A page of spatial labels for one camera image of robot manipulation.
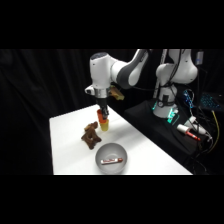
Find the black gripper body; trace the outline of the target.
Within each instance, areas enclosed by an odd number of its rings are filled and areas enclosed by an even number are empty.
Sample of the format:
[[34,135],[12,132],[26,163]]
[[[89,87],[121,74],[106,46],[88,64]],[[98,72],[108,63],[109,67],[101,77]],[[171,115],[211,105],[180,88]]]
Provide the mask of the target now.
[[96,103],[99,105],[100,108],[107,107],[107,99],[106,98],[97,98]]

